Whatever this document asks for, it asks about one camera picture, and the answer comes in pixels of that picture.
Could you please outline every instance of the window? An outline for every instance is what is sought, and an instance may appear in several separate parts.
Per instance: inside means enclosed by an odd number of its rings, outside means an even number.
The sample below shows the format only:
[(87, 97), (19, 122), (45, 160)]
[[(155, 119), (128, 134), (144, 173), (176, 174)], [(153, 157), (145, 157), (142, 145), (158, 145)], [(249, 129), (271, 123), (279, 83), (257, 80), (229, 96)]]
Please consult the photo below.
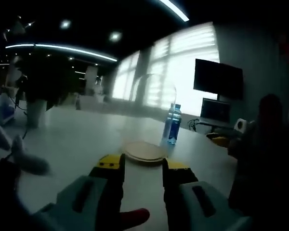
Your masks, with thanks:
[(168, 109), (176, 92), (176, 103), (185, 114), (200, 116), (202, 99), (217, 99), (217, 94), (194, 90), (195, 59), (219, 63), (212, 23), (194, 26), (174, 33), (152, 48), (149, 80), (144, 102), (148, 106)]
[(113, 98), (123, 100), (130, 99), (138, 58), (139, 51), (120, 63), (115, 77), (114, 89), (112, 91)]

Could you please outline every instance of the desk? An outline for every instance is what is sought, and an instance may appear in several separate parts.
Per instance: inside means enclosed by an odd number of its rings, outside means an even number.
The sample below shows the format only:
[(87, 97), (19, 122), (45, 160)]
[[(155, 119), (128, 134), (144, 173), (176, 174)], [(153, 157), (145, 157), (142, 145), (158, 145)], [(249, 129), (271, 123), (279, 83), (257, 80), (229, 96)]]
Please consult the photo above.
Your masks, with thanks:
[[(45, 128), (30, 130), (25, 144), (31, 154), (49, 161), (50, 176), (38, 177), (23, 172), (19, 182), (19, 197), (30, 212), (55, 202), (57, 193), (80, 175), (88, 175), (98, 160), (117, 153), (121, 146), (120, 127), (126, 116), (52, 108), (47, 112)], [(164, 124), (150, 118), (135, 118), (139, 131), (159, 141)], [(26, 117), (16, 115), (14, 124), (4, 129), (14, 137), (23, 135)], [(236, 160), (225, 148), (213, 144), (204, 135), (180, 129), (178, 141), (169, 158), (191, 167), (199, 180), (215, 186), (228, 196), (233, 183)], [(121, 211), (145, 207), (150, 211), (148, 222), (131, 230), (166, 231), (167, 213), (163, 201), (162, 168), (138, 166), (126, 161), (124, 197)]]

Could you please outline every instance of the black monitor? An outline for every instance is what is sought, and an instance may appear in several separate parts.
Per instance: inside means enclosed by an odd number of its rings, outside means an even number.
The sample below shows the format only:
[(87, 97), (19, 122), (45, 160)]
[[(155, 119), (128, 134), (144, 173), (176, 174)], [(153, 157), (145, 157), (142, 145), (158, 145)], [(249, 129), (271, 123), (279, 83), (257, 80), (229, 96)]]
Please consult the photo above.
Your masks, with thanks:
[(203, 98), (200, 117), (229, 123), (230, 104)]
[(230, 99), (242, 99), (243, 71), (233, 66), (196, 59), (194, 89)]

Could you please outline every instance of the potted plant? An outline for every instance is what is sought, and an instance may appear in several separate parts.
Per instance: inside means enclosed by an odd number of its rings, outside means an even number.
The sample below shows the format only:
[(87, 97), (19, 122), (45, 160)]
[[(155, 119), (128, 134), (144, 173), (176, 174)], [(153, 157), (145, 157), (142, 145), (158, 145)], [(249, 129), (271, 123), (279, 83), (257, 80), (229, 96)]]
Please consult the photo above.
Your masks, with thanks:
[(25, 93), (29, 127), (39, 127), (47, 110), (62, 102), (70, 92), (78, 90), (79, 79), (64, 56), (34, 52), (23, 56), (15, 66), (22, 72), (16, 82), (16, 103)]

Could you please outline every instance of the plastic water bottle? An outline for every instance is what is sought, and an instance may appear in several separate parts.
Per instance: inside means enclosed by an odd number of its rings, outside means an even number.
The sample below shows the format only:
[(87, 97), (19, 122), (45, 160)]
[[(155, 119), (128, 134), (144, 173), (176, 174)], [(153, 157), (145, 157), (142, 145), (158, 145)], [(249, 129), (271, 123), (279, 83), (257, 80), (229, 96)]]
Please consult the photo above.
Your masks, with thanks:
[(173, 107), (171, 104), (171, 108), (168, 111), (167, 120), (165, 122), (165, 128), (163, 132), (163, 139), (167, 139), (169, 144), (175, 145), (178, 139), (179, 128), (181, 124), (181, 105), (176, 104)]

